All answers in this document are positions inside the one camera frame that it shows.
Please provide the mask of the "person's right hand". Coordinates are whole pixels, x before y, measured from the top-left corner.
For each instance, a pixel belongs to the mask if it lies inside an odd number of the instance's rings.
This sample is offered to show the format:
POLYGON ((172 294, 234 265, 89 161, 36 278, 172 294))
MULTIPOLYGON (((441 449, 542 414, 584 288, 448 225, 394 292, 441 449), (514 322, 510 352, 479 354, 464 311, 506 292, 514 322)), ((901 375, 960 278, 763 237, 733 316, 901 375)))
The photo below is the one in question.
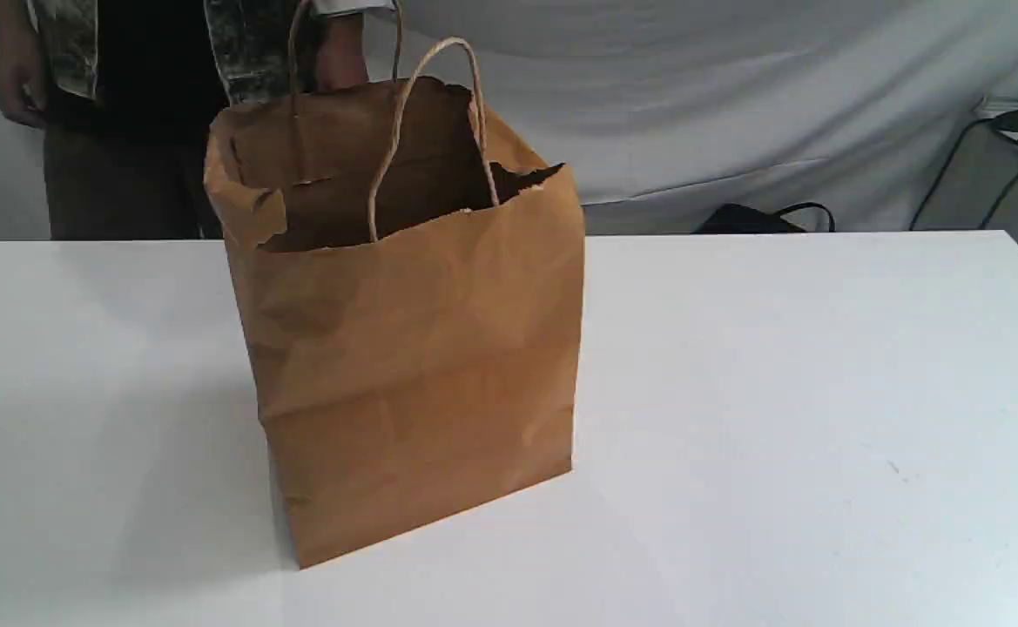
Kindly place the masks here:
POLYGON ((0 1, 0 112, 43 130, 48 77, 39 33, 24 1, 0 1))

